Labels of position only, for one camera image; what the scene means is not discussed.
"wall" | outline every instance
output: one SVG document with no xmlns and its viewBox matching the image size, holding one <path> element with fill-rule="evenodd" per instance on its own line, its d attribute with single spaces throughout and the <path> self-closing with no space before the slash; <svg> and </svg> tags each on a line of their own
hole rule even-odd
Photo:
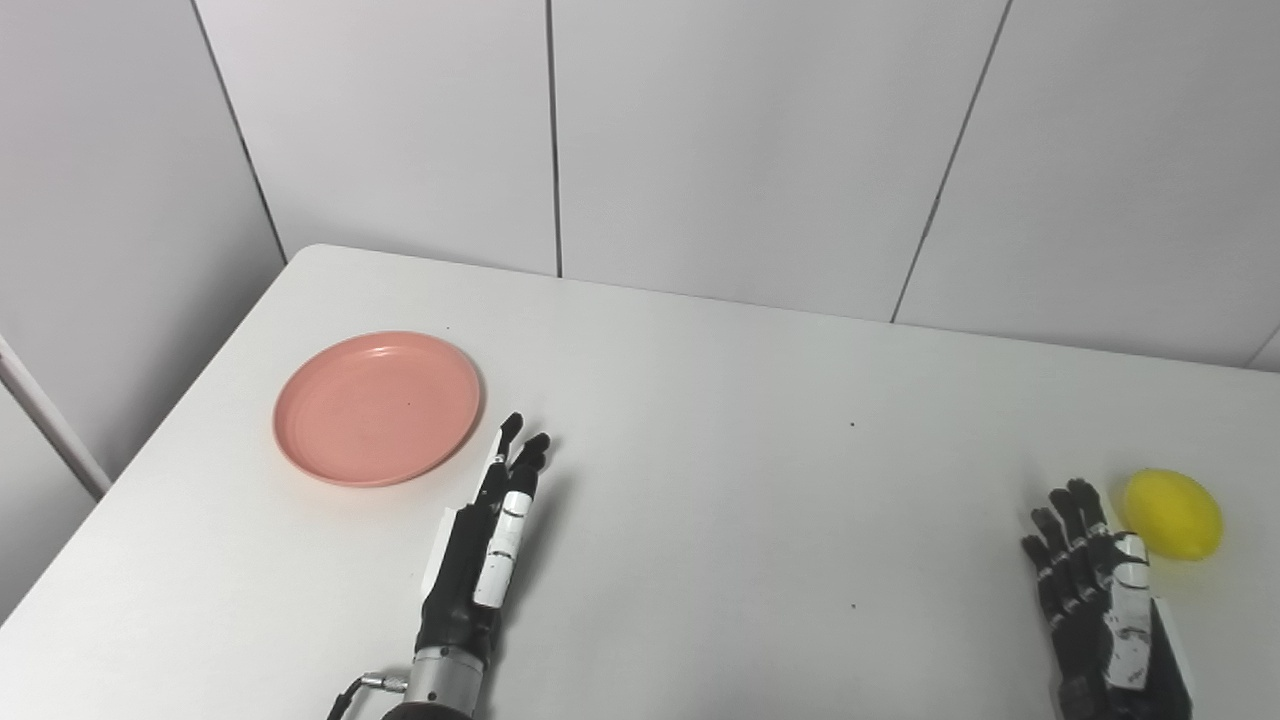
<svg viewBox="0 0 1280 720">
<path fill-rule="evenodd" d="M 291 250 L 1228 365 L 1280 325 L 1262 0 L 198 4 Z"/>
<path fill-rule="evenodd" d="M 556 272 L 540 0 L 198 0 L 292 255 Z"/>
<path fill-rule="evenodd" d="M 0 386 L 0 623 L 93 507 Z"/>
<path fill-rule="evenodd" d="M 283 261 L 187 3 L 4 3 L 0 97 L 0 334 L 114 475 Z"/>
<path fill-rule="evenodd" d="M 899 322 L 1225 365 L 1280 324 L 1280 5 L 1014 0 Z"/>
</svg>

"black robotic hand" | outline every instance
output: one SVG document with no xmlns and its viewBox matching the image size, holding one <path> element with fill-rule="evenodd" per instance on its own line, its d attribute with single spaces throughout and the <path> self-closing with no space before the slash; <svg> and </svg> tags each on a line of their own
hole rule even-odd
<svg viewBox="0 0 1280 720">
<path fill-rule="evenodd" d="M 513 413 L 502 424 L 475 498 L 445 510 L 424 578 L 426 600 L 408 678 L 366 673 L 334 701 L 329 720 L 340 719 L 361 687 L 404 696 L 384 720 L 471 717 L 493 657 L 525 519 L 547 464 L 550 438 L 539 433 L 509 461 L 524 427 Z"/>
<path fill-rule="evenodd" d="M 1064 720 L 1185 720 L 1190 698 L 1147 584 L 1147 550 L 1112 533 L 1098 492 L 1074 479 L 1032 511 L 1036 565 L 1062 683 Z"/>
</svg>

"tabletop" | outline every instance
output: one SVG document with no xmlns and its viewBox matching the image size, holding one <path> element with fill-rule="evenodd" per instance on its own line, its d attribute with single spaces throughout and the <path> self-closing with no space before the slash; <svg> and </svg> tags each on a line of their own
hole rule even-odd
<svg viewBox="0 0 1280 720">
<path fill-rule="evenodd" d="M 477 430 L 408 483 L 314 480 L 275 397 L 381 329 L 475 361 Z M 477 717 L 1053 717 L 1027 512 L 1144 466 L 1226 520 L 1152 565 L 1197 716 L 1280 706 L 1280 377 L 314 246 L 0 626 L 4 716 L 324 717 L 407 666 L 512 410 L 556 445 Z"/>
</svg>

